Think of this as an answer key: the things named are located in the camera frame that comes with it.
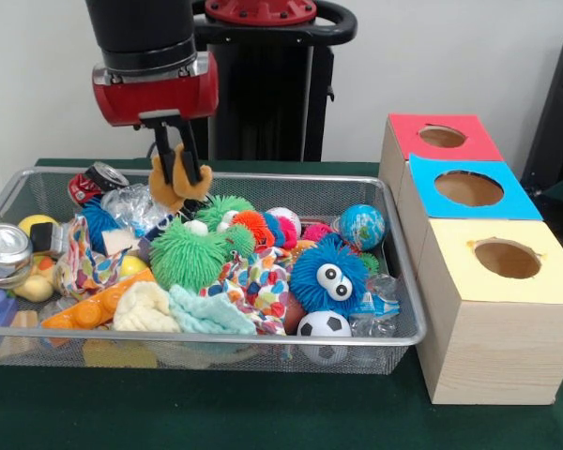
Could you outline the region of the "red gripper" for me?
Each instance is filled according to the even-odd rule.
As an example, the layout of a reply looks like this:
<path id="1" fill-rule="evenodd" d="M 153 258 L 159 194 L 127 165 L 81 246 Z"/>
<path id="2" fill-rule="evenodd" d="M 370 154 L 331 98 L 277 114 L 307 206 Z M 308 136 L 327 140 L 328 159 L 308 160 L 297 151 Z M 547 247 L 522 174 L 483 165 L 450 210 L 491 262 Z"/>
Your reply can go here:
<path id="1" fill-rule="evenodd" d="M 92 82 L 102 116 L 113 127 L 139 126 L 146 115 L 181 115 L 176 125 L 184 145 L 180 157 L 189 182 L 199 183 L 203 177 L 193 130 L 187 120 L 208 117 L 217 109 L 219 75 L 214 54 L 199 52 L 189 70 L 184 73 L 177 68 L 153 75 L 125 77 L 99 63 L 93 68 Z M 163 178 L 166 184 L 171 184 L 175 151 L 169 144 L 167 126 L 157 123 L 154 131 Z"/>

